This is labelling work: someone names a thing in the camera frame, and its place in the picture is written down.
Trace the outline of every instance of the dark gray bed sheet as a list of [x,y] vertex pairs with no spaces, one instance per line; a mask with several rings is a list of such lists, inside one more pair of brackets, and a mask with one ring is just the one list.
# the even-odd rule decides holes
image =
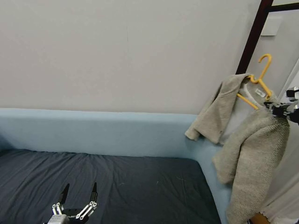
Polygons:
[[70,183],[65,208],[83,208],[93,183],[97,210],[88,224],[218,224],[205,177],[189,159],[0,152],[0,223],[41,224]]

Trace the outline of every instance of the bed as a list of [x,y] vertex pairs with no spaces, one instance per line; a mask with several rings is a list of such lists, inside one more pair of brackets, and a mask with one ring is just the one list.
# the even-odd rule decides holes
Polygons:
[[0,109],[0,223],[42,223],[70,184],[66,208],[98,203],[89,224],[226,224],[231,187],[221,149],[184,136],[195,115]]

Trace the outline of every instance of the gray knit cardigan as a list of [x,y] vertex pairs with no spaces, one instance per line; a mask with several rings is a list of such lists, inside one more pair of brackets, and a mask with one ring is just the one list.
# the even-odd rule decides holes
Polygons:
[[[233,75],[223,81],[217,93],[207,102],[185,135],[197,140],[200,134],[219,143],[221,133],[231,116],[236,95],[248,74]],[[254,88],[249,88],[254,96]],[[230,135],[212,159],[221,183],[233,182],[227,208],[229,224],[243,224],[260,211],[269,189],[274,168],[280,162],[289,136],[289,124],[275,118],[259,102],[259,110],[251,113]],[[274,95],[270,101],[277,102]]]

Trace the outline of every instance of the robotic hand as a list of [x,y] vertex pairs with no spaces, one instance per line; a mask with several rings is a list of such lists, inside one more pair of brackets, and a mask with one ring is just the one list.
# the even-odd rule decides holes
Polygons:
[[97,208],[97,183],[94,183],[90,203],[83,209],[64,209],[63,204],[66,201],[70,184],[68,183],[61,192],[58,202],[52,205],[53,215],[47,223],[43,224],[84,224]]
[[264,104],[275,117],[287,118],[299,125],[299,86],[288,89],[286,97],[289,98],[290,103],[265,102]]

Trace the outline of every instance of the light blue headboard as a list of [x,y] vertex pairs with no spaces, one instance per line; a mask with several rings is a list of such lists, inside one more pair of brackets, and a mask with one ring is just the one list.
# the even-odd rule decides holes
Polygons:
[[221,149],[184,136],[190,114],[0,109],[0,149],[162,156],[198,161],[223,224],[231,188],[218,182],[212,156]]

